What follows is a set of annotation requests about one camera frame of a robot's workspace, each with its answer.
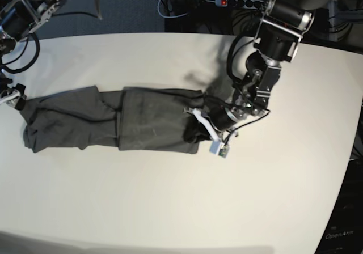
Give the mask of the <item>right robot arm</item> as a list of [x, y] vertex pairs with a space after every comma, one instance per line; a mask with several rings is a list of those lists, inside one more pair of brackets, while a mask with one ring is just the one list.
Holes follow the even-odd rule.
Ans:
[[1, 0], [1, 57], [12, 53], [21, 41], [28, 46], [29, 40], [35, 42], [36, 52], [28, 64], [11, 69], [9, 64], [17, 61], [1, 62], [1, 103], [17, 110], [24, 108], [26, 87], [22, 84], [11, 86], [13, 80], [5, 72], [15, 75], [28, 70], [40, 54], [40, 42], [36, 31], [45, 24], [66, 0]]

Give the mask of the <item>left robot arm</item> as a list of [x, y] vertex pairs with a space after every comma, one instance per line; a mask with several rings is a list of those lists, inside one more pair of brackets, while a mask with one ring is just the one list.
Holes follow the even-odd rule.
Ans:
[[281, 63], [292, 62], [299, 43], [309, 31], [317, 9], [332, 0], [266, 0], [254, 39], [254, 47], [246, 59], [243, 78], [233, 73], [236, 46], [243, 38], [240, 33], [231, 43], [226, 60], [226, 74], [233, 87], [231, 102], [205, 95], [202, 109], [206, 124], [192, 117], [183, 138], [189, 143], [212, 140], [212, 133], [222, 143], [230, 138], [242, 120], [254, 117], [255, 121], [269, 115], [269, 98], [281, 73]]

